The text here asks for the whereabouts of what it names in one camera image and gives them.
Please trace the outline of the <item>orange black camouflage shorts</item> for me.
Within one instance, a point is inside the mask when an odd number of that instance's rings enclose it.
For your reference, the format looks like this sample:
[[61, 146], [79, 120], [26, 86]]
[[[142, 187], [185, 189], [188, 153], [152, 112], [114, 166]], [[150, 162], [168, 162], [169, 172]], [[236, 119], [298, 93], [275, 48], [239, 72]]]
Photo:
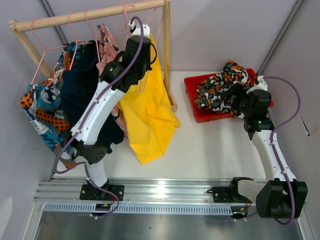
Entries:
[[237, 62], [229, 60], [222, 71], [199, 83], [193, 101], [195, 107], [211, 110], [215, 114], [227, 113], [224, 112], [221, 93], [229, 90], [235, 84], [243, 85], [246, 90], [254, 86], [253, 79], [249, 76], [248, 71]]

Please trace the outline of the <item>yellow shorts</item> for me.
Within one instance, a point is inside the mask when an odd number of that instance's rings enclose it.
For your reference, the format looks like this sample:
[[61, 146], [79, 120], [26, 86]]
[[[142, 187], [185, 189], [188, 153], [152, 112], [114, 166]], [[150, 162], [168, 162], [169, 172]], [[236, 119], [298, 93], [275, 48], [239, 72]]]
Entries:
[[163, 156], [175, 129], [181, 126], [163, 83], [160, 60], [156, 59], [151, 67], [117, 104], [124, 115], [129, 146], [140, 164]]

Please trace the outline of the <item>pink hanger of camouflage shorts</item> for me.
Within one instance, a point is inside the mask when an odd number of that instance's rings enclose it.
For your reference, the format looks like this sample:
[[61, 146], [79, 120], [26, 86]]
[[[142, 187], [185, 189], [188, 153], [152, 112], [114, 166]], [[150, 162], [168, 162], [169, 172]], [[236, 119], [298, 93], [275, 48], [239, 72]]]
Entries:
[[[149, 24], [150, 22], [151, 22], [151, 20], [153, 19], [153, 17], [154, 17], [154, 15], [155, 15], [155, 13], [156, 13], [156, 11], [157, 11], [157, 7], [156, 8], [154, 8], [153, 10], [152, 10], [152, 13], [151, 13], [151, 15], [149, 16], [149, 18], [147, 19], [147, 23]], [[162, 26], [162, 23], [163, 23], [163, 16], [161, 16], [161, 18], [160, 18], [160, 24], [159, 24], [159, 27], [158, 27], [158, 31], [157, 31], [157, 35], [156, 35], [156, 38], [155, 38], [155, 43], [157, 44], [157, 42], [158, 42], [158, 38], [159, 38], [159, 35], [160, 35], [160, 30], [161, 30], [161, 26]], [[127, 45], [127, 42], [125, 41], [124, 42], [124, 49], [125, 49], [125, 47], [126, 47], [126, 45]]]

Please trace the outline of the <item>pink hanger of yellow shorts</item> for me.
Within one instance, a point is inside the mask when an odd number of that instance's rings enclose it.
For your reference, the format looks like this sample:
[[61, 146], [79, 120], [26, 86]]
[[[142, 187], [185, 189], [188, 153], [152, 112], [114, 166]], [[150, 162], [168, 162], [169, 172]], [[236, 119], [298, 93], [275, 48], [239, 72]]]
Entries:
[[[124, 26], [126, 29], [126, 39], [125, 41], [127, 41], [129, 39], [129, 37], [131, 36], [130, 30], [129, 30], [129, 17], [128, 17], [128, 9], [130, 8], [135, 8], [136, 5], [134, 3], [124, 3], [122, 6], [122, 14], [123, 14], [123, 18], [124, 18]], [[146, 85], [147, 85], [147, 81], [148, 81], [148, 77], [149, 77], [149, 73], [147, 72], [145, 77], [140, 80], [139, 82], [139, 91], [141, 93], [143, 93], [146, 89]]]

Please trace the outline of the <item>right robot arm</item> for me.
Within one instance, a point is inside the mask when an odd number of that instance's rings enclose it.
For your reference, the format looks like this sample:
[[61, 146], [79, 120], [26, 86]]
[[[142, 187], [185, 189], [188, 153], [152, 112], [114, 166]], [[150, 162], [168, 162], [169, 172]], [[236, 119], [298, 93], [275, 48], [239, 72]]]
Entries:
[[258, 151], [266, 178], [265, 185], [261, 185], [250, 177], [234, 177], [228, 189], [229, 198], [234, 202], [246, 198], [255, 204], [261, 218], [291, 224], [301, 214], [308, 187], [297, 180], [279, 147], [277, 128], [268, 117], [271, 94], [262, 87], [246, 90], [237, 83], [221, 98], [234, 99], [233, 107], [244, 115], [244, 130]]

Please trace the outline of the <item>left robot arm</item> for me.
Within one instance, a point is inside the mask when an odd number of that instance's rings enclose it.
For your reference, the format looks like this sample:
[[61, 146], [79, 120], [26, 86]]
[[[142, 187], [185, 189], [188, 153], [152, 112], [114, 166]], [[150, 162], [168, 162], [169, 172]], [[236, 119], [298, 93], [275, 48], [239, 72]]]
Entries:
[[102, 67], [96, 90], [80, 117], [71, 129], [71, 144], [85, 158], [91, 194], [97, 200], [108, 196], [105, 185], [108, 177], [102, 160], [107, 146], [98, 141], [98, 136], [116, 104], [132, 85], [137, 85], [147, 71], [151, 70], [152, 40], [149, 36], [131, 36], [124, 51]]

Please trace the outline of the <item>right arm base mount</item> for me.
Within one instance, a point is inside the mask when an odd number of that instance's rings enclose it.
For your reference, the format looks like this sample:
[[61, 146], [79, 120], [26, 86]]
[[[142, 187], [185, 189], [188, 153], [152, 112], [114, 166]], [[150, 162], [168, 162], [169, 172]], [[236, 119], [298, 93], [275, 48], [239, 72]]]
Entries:
[[238, 183], [242, 180], [253, 181], [250, 177], [234, 177], [229, 182], [229, 186], [214, 186], [208, 189], [206, 193], [212, 195], [215, 203], [245, 204], [248, 198], [238, 192]]

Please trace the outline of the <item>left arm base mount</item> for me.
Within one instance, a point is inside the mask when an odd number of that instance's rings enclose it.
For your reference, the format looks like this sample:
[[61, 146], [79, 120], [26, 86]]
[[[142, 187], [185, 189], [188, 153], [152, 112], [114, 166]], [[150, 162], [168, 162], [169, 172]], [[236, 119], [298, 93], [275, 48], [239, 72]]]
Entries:
[[[125, 193], [124, 185], [111, 184], [107, 190], [116, 195], [119, 201], [123, 201]], [[82, 185], [79, 199], [86, 201], [116, 201], [113, 195], [95, 188], [90, 183]]]

